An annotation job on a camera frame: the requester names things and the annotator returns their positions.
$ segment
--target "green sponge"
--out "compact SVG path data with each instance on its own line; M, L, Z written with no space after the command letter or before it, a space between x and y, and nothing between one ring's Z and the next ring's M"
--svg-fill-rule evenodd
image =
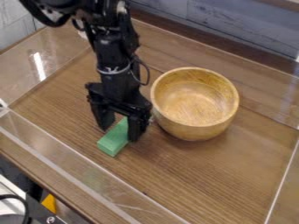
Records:
M128 144L126 130L126 118L124 118L97 141L98 149L110 157L114 157Z

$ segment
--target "wooden tabletop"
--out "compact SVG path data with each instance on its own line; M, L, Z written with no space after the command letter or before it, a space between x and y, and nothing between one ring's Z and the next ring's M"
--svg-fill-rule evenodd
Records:
M150 84L166 70L188 66L208 68L234 83L241 107L224 134L189 143L166 135L153 123L137 143L130 143L116 158L106 156L96 146L104 133L94 123L84 89L84 83L98 80L90 50L11 109L189 223L264 223L297 143L299 80L290 73L149 24L134 21L134 27L141 35L138 54L150 67ZM146 97L149 89L142 87ZM17 160L11 151L1 151ZM41 168L25 165L27 172ZM54 181L46 181L46 187L56 189ZM105 219L90 220L108 223L113 215L101 212Z

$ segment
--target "wooden table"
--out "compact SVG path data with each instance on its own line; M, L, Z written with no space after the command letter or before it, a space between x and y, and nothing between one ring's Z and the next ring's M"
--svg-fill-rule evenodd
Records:
M206 142L189 143L166 135L153 123L137 143L130 143L116 158L106 156L96 146L104 133L93 121L84 89L84 83L98 80L94 55L89 49L10 108L180 216L181 223L264 223L297 147L299 79L281 69L261 65L137 20L134 27L141 36L138 55L150 67L150 84L162 72L188 66L208 68L234 83L241 107L222 135ZM66 42L60 42L61 34L61 38L68 40L66 45ZM81 49L86 47L86 43L74 38L77 34L68 26L36 35L33 38L46 39L45 42L50 43L45 47L48 52L54 49L57 64L62 55L68 58L74 53L70 51L76 50L76 44ZM19 51L27 50L23 50L27 43L31 45L34 41L21 43L17 46ZM29 65L31 62L27 61L17 61L17 64ZM48 61L52 62L52 57L42 58L44 65ZM285 70L290 71L294 67L296 64L289 63ZM11 72L9 67L2 69L1 79L3 75L9 79ZM142 88L146 97L149 88ZM129 222L121 220L106 207L94 205L94 199L57 174L56 168L25 153L19 144L5 135L1 135L0 146L3 156L89 221ZM44 145L42 148L46 156L60 156L53 153L52 147ZM65 166L73 172L84 172L85 169L66 157ZM90 181L96 183L100 179L93 177ZM290 197L297 197L294 185L289 188ZM286 219L284 223L294 223L296 215L294 206L288 205L285 209L281 204L278 219ZM156 223L156 220L146 219L142 223Z

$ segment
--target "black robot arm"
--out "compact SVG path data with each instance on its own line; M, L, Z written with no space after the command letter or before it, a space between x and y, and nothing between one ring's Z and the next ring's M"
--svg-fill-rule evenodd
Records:
M126 0L19 0L25 9L50 27L61 26L72 18L74 27L84 30L97 56L101 83L88 83L88 102L97 125L106 130L114 113L126 116L128 140L134 142L145 132L152 104L138 92L140 65L136 56L138 37L132 26ZM50 20L48 14L60 14Z

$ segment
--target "wooden bowl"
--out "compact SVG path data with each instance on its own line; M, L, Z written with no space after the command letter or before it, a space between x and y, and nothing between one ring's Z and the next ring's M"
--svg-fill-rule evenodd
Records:
M186 141L218 135L238 109L238 92L229 80L197 67L162 74L153 83L150 97L158 125Z

